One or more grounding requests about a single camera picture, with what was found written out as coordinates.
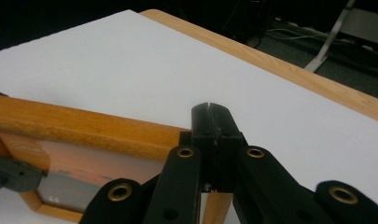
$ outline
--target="wooden frame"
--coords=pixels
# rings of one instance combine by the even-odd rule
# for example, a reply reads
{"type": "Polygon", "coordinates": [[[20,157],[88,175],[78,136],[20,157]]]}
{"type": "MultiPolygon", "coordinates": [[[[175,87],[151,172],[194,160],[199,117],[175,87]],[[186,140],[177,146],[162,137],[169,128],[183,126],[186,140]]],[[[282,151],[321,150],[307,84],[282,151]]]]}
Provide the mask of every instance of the wooden frame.
{"type": "MultiPolygon", "coordinates": [[[[0,132],[109,150],[165,161],[185,129],[73,108],[0,96],[0,132]]],[[[0,155],[10,152],[0,138],[0,155]]],[[[43,162],[32,162],[41,167],[43,162]]],[[[35,191],[21,193],[36,212],[79,222],[81,214],[43,203],[35,191]]]]}

